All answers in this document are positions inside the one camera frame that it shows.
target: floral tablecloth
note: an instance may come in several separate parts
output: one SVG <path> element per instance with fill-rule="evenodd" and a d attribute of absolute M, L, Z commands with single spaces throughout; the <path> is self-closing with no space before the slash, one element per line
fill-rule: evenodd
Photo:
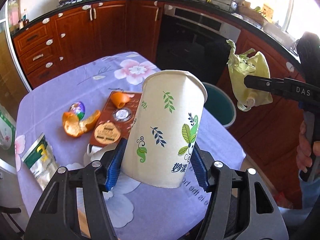
<path fill-rule="evenodd" d="M 102 109 L 114 89 L 141 92 L 143 80 L 159 71 L 135 52 L 104 57 L 71 70 L 37 87 L 19 106 L 16 130 L 16 167 L 28 214 L 42 193 L 40 186 L 21 162 L 22 156 L 43 132 L 60 165 L 77 169 L 87 165 L 85 152 L 91 136 L 66 135 L 62 113 L 82 101 L 86 116 Z M 204 109 L 197 140 L 202 150 L 230 168 L 239 169 L 245 154 L 238 142 Z M 210 194 L 199 187 L 191 164 L 180 188 L 157 188 L 120 174 L 116 186 L 104 194 L 108 212 L 121 240 L 176 240 L 204 217 Z"/>

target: paper cup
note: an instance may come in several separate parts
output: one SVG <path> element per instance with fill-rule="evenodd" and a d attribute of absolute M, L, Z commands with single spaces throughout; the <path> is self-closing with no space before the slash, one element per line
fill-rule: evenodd
<path fill-rule="evenodd" d="M 180 187 L 207 100 L 191 73 L 164 70 L 147 77 L 121 171 L 156 187 Z"/>

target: snack bag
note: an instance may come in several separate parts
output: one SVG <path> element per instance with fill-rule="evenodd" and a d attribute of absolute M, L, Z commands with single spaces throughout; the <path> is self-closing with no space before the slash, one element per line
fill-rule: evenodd
<path fill-rule="evenodd" d="M 272 103 L 272 96 L 269 92 L 247 88 L 244 85 L 244 78 L 247 75 L 270 78 L 270 72 L 266 58 L 261 52 L 257 52 L 251 58 L 248 54 L 255 52 L 249 49 L 243 54 L 236 55 L 236 45 L 233 41 L 227 40 L 231 46 L 228 69 L 233 93 L 238 100 L 237 106 L 241 111 L 249 111 L 253 106 L 260 106 Z"/>
<path fill-rule="evenodd" d="M 33 143 L 21 159 L 30 169 L 42 190 L 59 168 L 52 153 L 52 147 L 45 139 L 44 133 Z"/>

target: blue gripper pad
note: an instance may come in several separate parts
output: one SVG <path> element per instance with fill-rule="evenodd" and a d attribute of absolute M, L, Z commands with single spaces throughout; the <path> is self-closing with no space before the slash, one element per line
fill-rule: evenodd
<path fill-rule="evenodd" d="M 105 152 L 100 160 L 107 172 L 106 183 L 105 183 L 105 187 L 107 191 L 110 191 L 118 181 L 119 174 L 120 174 L 120 167 L 121 167 L 126 146 L 127 146 L 127 139 L 121 138 L 117 147 L 113 151 Z"/>
<path fill-rule="evenodd" d="M 208 173 L 208 171 L 210 170 L 210 167 L 214 162 L 213 157 L 209 152 L 200 150 L 197 143 L 195 143 L 195 147 L 193 148 L 190 161 L 199 186 L 202 187 L 205 192 L 210 192 L 210 174 Z"/>

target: window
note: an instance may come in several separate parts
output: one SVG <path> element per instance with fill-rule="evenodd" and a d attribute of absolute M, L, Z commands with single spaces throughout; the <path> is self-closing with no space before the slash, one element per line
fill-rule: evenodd
<path fill-rule="evenodd" d="M 320 37 L 319 20 L 320 8 L 314 0 L 294 0 L 287 32 L 295 39 L 301 38 L 305 31 Z"/>
<path fill-rule="evenodd" d="M 263 6 L 263 3 L 273 8 L 273 21 L 279 21 L 283 26 L 287 15 L 289 0 L 246 0 L 251 2 L 251 8 Z M 295 39 L 301 38 L 305 31 L 317 34 L 320 37 L 320 8 L 314 0 L 294 0 L 292 15 L 287 32 Z"/>

